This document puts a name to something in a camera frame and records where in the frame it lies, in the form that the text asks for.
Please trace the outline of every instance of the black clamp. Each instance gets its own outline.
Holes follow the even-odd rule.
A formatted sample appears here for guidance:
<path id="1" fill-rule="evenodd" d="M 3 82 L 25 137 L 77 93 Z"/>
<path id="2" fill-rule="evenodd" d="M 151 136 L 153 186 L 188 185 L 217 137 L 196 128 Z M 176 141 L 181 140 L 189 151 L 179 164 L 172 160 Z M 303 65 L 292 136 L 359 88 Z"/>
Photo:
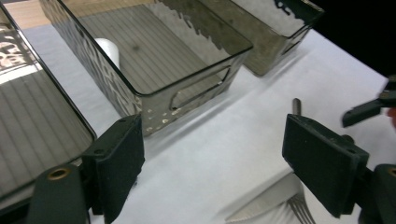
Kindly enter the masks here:
<path id="1" fill-rule="evenodd" d="M 359 223 L 396 223 L 396 165 L 366 165 L 369 154 L 350 137 L 313 119 L 288 115 L 282 155 L 334 217 L 361 207 Z"/>
<path id="2" fill-rule="evenodd" d="M 396 75 L 389 76 L 388 84 L 378 98 L 363 105 L 353 107 L 343 118 L 343 127 L 352 126 L 381 113 L 383 107 L 396 107 Z"/>
<path id="3" fill-rule="evenodd" d="M 105 223 L 120 214 L 145 161 L 140 116 L 115 122 L 81 155 L 40 175 L 30 201 L 28 224 L 90 221 L 88 209 Z"/>

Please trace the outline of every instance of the textured plastic surface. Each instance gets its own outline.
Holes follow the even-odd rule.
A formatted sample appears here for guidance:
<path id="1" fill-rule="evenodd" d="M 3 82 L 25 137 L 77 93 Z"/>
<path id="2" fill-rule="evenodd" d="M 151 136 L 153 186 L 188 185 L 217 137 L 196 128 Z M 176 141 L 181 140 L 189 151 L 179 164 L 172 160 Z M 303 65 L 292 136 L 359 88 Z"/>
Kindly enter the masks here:
<path id="1" fill-rule="evenodd" d="M 0 209 L 4 209 L 30 197 L 38 175 L 73 161 L 94 135 L 2 5 L 0 19 Z"/>
<path id="2" fill-rule="evenodd" d="M 142 113 L 144 135 L 227 90 L 251 49 L 196 0 L 40 3 L 121 116 Z M 119 47 L 120 69 L 99 37 Z"/>
<path id="3" fill-rule="evenodd" d="M 352 212 L 351 192 L 367 152 L 312 119 L 288 115 L 282 155 L 334 217 Z"/>
<path id="4" fill-rule="evenodd" d="M 245 65 L 264 76 L 304 39 L 323 10 L 301 0 L 200 0 L 254 45 Z"/>
<path id="5" fill-rule="evenodd" d="M 145 161 L 140 116 L 118 120 L 82 155 L 86 176 L 94 179 L 97 194 L 92 211 L 111 223 L 120 214 Z"/>
<path id="6" fill-rule="evenodd" d="M 384 104 L 381 103 L 381 101 L 373 100 L 354 107 L 352 110 L 349 110 L 344 114 L 342 118 L 343 127 L 352 126 L 362 120 L 379 115 L 383 105 Z"/>
<path id="7" fill-rule="evenodd" d="M 396 166 L 390 164 L 376 166 L 373 183 L 375 205 L 383 223 L 395 223 Z"/>

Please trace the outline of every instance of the black background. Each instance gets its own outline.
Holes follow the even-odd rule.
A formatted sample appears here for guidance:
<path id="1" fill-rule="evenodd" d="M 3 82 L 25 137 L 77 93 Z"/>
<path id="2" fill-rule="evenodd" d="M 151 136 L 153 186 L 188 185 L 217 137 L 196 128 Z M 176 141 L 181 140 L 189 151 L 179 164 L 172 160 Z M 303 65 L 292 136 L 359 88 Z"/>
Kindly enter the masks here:
<path id="1" fill-rule="evenodd" d="M 390 0 L 311 0 L 326 12 L 314 29 L 383 76 L 396 74 L 396 12 Z"/>

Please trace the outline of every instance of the white table surface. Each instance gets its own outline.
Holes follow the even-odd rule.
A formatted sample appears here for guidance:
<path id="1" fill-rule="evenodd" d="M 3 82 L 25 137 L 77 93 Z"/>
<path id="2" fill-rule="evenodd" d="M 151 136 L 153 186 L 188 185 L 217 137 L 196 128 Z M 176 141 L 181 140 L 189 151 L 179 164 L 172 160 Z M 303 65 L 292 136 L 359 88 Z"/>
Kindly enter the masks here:
<path id="1" fill-rule="evenodd" d="M 39 29 L 26 34 L 40 37 Z M 60 65 L 50 56 L 56 49 L 42 47 L 58 41 L 57 46 L 64 48 L 62 39 L 43 41 L 35 43 L 37 51 L 100 135 L 119 115 L 83 69 Z M 242 67 L 228 91 L 145 138 L 143 171 L 115 223 L 225 223 L 226 217 L 290 171 L 281 148 L 293 98 L 302 100 L 304 116 L 351 135 L 356 145 L 371 153 L 370 168 L 396 162 L 396 133 L 385 115 L 347 129 L 341 126 L 348 109 L 374 99 L 385 83 L 376 71 L 311 31 L 267 76 L 254 77 Z M 309 190 L 305 194 L 317 223 L 357 223 L 358 206 L 353 216 L 335 219 Z M 103 220 L 94 217 L 92 222 Z M 281 204 L 241 223 L 298 220 Z"/>

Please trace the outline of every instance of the white object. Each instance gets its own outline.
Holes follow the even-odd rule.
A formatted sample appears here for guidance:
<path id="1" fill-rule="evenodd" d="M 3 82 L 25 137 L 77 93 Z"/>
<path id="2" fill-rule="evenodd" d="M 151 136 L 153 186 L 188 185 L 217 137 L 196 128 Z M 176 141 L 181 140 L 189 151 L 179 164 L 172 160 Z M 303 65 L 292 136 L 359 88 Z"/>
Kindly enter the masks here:
<path id="1" fill-rule="evenodd" d="M 102 48 L 105 54 L 107 54 L 111 61 L 120 69 L 120 52 L 117 45 L 104 38 L 95 38 L 95 41 Z"/>

